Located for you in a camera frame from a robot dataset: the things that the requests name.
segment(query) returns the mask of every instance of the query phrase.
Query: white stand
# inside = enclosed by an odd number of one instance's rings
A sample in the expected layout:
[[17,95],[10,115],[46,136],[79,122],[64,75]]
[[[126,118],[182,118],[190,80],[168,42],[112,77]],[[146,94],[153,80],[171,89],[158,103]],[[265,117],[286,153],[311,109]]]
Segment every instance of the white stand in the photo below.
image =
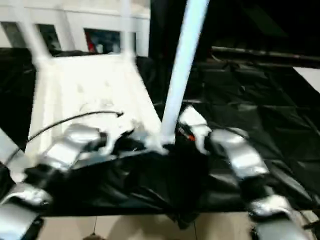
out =
[[188,0],[186,4],[161,125],[164,143],[175,140],[175,127],[209,1]]
[[[30,136],[61,119],[102,110],[123,112],[150,135],[159,134],[161,121],[134,62],[130,41],[130,0],[121,2],[122,54],[56,58],[48,53],[21,1],[12,1],[19,19],[18,26],[37,69]],[[115,121],[115,114],[99,114],[73,122],[107,130],[113,127]],[[35,155],[43,152],[71,123],[66,122],[34,139],[27,145],[26,155],[35,159]]]

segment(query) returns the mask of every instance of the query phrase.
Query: black fabric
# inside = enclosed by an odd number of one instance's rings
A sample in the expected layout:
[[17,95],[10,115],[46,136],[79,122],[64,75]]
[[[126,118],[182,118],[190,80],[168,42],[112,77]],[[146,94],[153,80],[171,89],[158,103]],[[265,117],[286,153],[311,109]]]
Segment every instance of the black fabric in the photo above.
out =
[[[21,146],[30,124],[35,70],[27,51],[0,52],[1,79],[8,82],[0,83],[7,108],[0,127]],[[171,67],[143,57],[136,64],[162,118]],[[16,101],[13,107],[5,104],[10,98]],[[195,63],[183,100],[187,105],[212,128],[247,131],[272,172],[269,184],[296,209],[319,206],[320,94],[292,68]],[[10,112],[19,114],[18,120]],[[136,145],[123,141],[117,147]],[[165,213],[184,228],[200,212],[244,210],[237,182],[221,156],[201,155],[179,137],[168,148],[168,156],[148,153],[73,171],[48,215]],[[8,175],[0,175],[0,193],[11,184]]]

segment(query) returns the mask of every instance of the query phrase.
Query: floor tile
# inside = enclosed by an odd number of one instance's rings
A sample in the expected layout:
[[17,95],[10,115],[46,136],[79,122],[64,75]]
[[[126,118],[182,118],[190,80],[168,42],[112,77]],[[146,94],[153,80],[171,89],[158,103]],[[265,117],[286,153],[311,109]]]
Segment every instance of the floor tile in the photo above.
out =
[[39,240],[82,240],[94,231],[95,216],[47,217]]
[[165,215],[100,216],[95,233],[107,240],[196,240],[193,224],[180,230]]
[[203,213],[195,220],[198,240],[251,240],[247,213]]

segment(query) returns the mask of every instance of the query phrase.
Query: black plastic sheet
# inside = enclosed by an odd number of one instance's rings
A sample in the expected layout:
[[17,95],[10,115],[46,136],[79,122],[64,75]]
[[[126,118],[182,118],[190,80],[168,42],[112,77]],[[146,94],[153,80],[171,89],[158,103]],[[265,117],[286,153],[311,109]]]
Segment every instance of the black plastic sheet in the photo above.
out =
[[[5,108],[0,127],[23,147],[35,70],[27,51],[4,49],[0,61],[1,79],[7,82],[0,84],[0,98],[3,103],[10,98],[17,102]],[[162,117],[171,67],[139,57],[136,64]],[[247,131],[272,172],[269,184],[294,208],[319,206],[320,94],[292,68],[195,63],[183,100],[183,107],[187,105],[193,105],[211,128]],[[19,114],[18,120],[12,112]],[[118,147],[135,146],[124,141]],[[179,137],[169,149],[168,156],[148,153],[73,171],[48,215],[165,213],[184,228],[200,212],[244,210],[237,182],[221,156],[201,155]],[[9,176],[1,174],[0,193],[11,185]]]

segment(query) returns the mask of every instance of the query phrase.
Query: white cylinder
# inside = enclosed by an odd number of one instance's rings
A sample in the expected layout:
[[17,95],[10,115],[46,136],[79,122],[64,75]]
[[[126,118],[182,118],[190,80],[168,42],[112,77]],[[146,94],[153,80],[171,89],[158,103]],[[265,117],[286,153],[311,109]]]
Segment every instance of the white cylinder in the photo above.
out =
[[186,3],[161,125],[164,142],[175,138],[175,127],[209,1],[188,0]]
[[131,58],[133,51],[133,28],[131,15],[131,0],[121,0],[122,31],[120,35],[121,52],[126,58]]

